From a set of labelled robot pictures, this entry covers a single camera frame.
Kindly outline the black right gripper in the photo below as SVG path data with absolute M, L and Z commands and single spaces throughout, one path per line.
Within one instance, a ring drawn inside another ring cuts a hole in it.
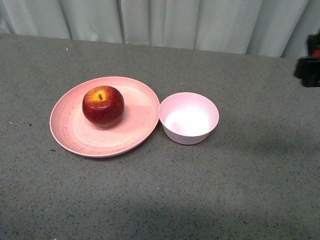
M 307 88 L 320 86 L 320 33 L 307 37 L 307 53 L 298 59 L 294 76 Z

